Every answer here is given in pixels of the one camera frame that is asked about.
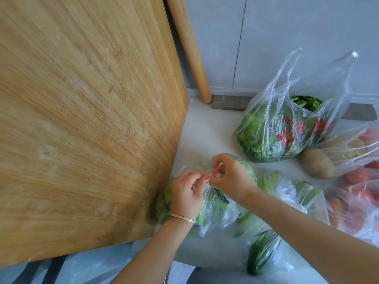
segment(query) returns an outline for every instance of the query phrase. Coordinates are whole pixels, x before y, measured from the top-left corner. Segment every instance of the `hand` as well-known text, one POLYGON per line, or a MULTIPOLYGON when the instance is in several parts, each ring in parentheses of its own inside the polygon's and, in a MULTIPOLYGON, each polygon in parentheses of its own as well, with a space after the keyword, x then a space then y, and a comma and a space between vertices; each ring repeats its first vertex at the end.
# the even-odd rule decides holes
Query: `hand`
POLYGON ((212 168, 209 184, 240 205, 250 192, 258 190, 246 168, 226 154, 217 156, 212 168))
POLYGON ((203 203, 204 185, 209 175, 186 169, 177 178, 171 194, 171 213, 196 220, 203 203))

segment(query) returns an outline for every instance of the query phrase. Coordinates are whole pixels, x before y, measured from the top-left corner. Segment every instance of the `person's left arm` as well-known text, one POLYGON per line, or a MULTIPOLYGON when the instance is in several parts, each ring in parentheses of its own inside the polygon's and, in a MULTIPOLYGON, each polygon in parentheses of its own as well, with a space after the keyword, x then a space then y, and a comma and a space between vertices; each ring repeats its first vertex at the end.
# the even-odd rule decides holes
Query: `person's left arm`
MULTIPOLYGON (((184 171, 173 185, 171 212, 196 219, 208 179, 209 176, 202 172, 184 171)), ((170 217, 111 284, 162 284, 179 245, 191 227, 191 222, 170 217)))

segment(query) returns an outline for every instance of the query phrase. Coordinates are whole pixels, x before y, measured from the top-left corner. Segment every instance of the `wood grain surface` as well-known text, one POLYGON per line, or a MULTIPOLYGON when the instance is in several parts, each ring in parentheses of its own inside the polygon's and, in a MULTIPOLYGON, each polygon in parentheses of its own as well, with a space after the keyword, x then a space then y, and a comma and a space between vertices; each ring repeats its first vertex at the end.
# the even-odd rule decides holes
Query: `wood grain surface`
POLYGON ((173 16, 175 27, 178 31, 192 73, 195 77, 201 100, 205 104, 212 101, 212 93, 201 61, 199 48, 197 47, 195 35, 193 34, 190 17, 188 17, 186 3, 184 0, 166 0, 170 13, 173 16))
POLYGON ((0 266, 151 236, 188 107, 162 0, 0 12, 0 266))

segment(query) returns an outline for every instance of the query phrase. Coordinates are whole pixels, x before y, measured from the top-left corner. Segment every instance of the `silver bracelet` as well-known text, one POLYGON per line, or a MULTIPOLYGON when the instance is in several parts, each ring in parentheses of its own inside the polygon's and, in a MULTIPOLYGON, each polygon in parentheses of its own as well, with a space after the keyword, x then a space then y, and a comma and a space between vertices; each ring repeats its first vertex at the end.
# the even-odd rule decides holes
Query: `silver bracelet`
POLYGON ((177 215, 175 213, 169 213, 171 216, 173 217, 176 217, 176 218, 180 218, 180 219, 183 219, 185 221, 188 221, 188 222, 192 222, 193 224, 196 224, 196 220, 193 220, 193 219, 190 219, 190 218, 187 218, 187 217, 184 217, 184 216, 181 216, 181 215, 177 215))

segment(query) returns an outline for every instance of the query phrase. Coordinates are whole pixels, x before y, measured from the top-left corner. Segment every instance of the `person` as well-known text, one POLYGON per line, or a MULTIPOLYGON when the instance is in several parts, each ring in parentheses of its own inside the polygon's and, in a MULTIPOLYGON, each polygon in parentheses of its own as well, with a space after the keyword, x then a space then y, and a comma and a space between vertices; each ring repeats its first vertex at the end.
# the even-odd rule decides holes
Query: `person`
MULTIPOLYGON (((245 167, 226 154, 216 157, 211 175, 186 170, 178 177, 172 190, 171 213, 196 219, 206 182, 270 225, 330 284, 378 283, 379 248, 311 218, 260 190, 245 167)), ((162 284, 191 227, 189 221, 168 219, 111 283, 162 284)))

